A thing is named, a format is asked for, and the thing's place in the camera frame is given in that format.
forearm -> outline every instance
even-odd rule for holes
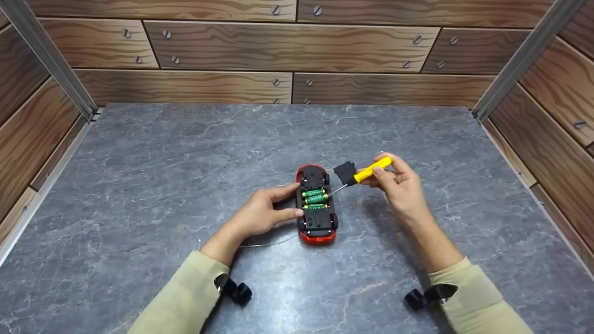
[[[415,241],[431,285],[451,284],[457,292],[442,303],[448,321],[458,334],[527,334],[526,323],[503,300],[499,290],[462,255],[428,215],[405,225]]]
[[[214,279],[229,273],[243,241],[234,225],[223,225],[193,251],[171,280],[140,313],[128,334],[190,334],[202,325],[220,297]]]
[[[481,268],[468,259],[430,273],[429,278],[432,285],[458,286],[453,297],[441,305],[457,334],[532,333]]]
[[[437,272],[451,267],[464,258],[430,213],[422,218],[407,220],[404,226],[414,240],[427,272]]]
[[[200,252],[209,258],[221,262],[227,267],[231,266],[235,253],[244,236],[239,233],[230,220],[225,223],[203,246]]]

yellow screwdriver handle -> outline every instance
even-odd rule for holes
[[[373,167],[386,168],[386,167],[390,166],[391,164],[392,164],[392,159],[390,159],[389,156],[383,157],[378,162],[374,163],[373,165],[371,165],[371,166],[365,168],[364,170],[358,172],[357,174],[355,174],[355,176],[354,176],[355,181],[357,181],[357,183],[360,183],[361,181],[363,181],[366,178],[373,175]]]

wire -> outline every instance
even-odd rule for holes
[[[271,242],[269,244],[260,244],[260,245],[245,245],[245,246],[239,246],[239,248],[255,248],[255,247],[269,247],[269,246],[275,246],[275,245],[280,245],[283,244],[284,242],[287,242],[289,240],[291,240],[292,238],[297,237],[297,235],[293,235],[290,238],[286,238],[285,240],[281,240],[278,242]]]

wood plank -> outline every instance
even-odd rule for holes
[[[62,141],[58,144],[56,149],[52,152],[52,155],[49,159],[43,164],[43,167],[39,170],[37,175],[33,178],[33,182],[31,182],[31,188],[36,191],[41,189],[41,186],[45,181],[48,179],[49,174],[53,171],[56,167],[62,156],[68,150],[80,130],[83,126],[87,123],[87,121],[82,117],[79,116],[75,123],[72,125],[68,133],[62,138]]]
[[[554,0],[299,0],[299,22],[532,28]],[[322,9],[314,14],[315,6]]]
[[[516,170],[518,174],[520,174],[520,177],[528,185],[528,187],[532,187],[533,185],[535,185],[536,179],[534,178],[532,173],[530,173],[528,167],[524,165],[524,162],[520,159],[520,157],[518,157],[516,152],[511,148],[509,143],[507,143],[507,140],[505,140],[505,138],[501,135],[499,130],[497,130],[497,128],[493,125],[491,120],[487,118],[483,122],[483,126],[485,127],[487,132],[489,132],[493,140],[495,140],[497,146],[503,152],[503,155],[507,158],[507,160],[510,161],[513,168]]]
[[[594,62],[556,38],[520,82],[582,145],[594,141]]]
[[[534,196],[541,202],[546,212],[551,216],[557,227],[559,227],[561,233],[567,238],[567,241],[569,241],[580,259],[584,261],[586,267],[594,273],[594,253],[586,245],[582,236],[577,233],[576,229],[573,228],[561,210],[559,210],[559,207],[539,184],[535,184],[530,190],[532,190]]]
[[[594,0],[587,0],[580,11],[563,28],[560,36],[594,58]]]
[[[294,21],[295,0],[27,0],[38,16]],[[273,6],[280,12],[273,15]]]
[[[75,70],[98,105],[108,102],[291,102],[291,73]]]
[[[588,246],[594,247],[594,159],[520,85],[489,118]]]
[[[13,26],[0,31],[0,125],[48,76]]]
[[[7,24],[8,24],[8,19],[6,18],[6,16],[4,16],[2,11],[0,11],[0,28],[3,28]]]
[[[528,34],[517,29],[443,28],[422,72],[499,74]]]
[[[40,20],[72,67],[159,68],[140,20]],[[129,37],[122,34],[129,31]],[[141,58],[140,64],[135,57]]]
[[[472,108],[494,75],[295,73],[293,103]]]
[[[10,231],[12,231],[14,225],[17,224],[18,220],[27,209],[27,206],[29,206],[31,201],[33,201],[35,195],[37,195],[35,190],[31,189],[30,187],[25,188],[25,191],[18,198],[17,202],[14,203],[14,206],[10,212],[8,212],[6,218],[0,221],[0,245],[2,245],[4,239],[6,239]]]
[[[419,72],[438,28],[145,21],[163,68]],[[163,37],[163,30],[172,37]],[[422,36],[415,45],[413,39]],[[177,56],[179,64],[172,62]]]
[[[77,117],[72,102],[50,78],[0,127],[0,220]]]

beige sleeve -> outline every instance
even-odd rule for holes
[[[429,274],[431,284],[447,283],[458,291],[441,305],[457,334],[530,334],[524,320],[503,300],[479,266],[467,258]]]
[[[214,279],[229,268],[193,251],[140,313],[128,334],[195,334],[219,299]]]

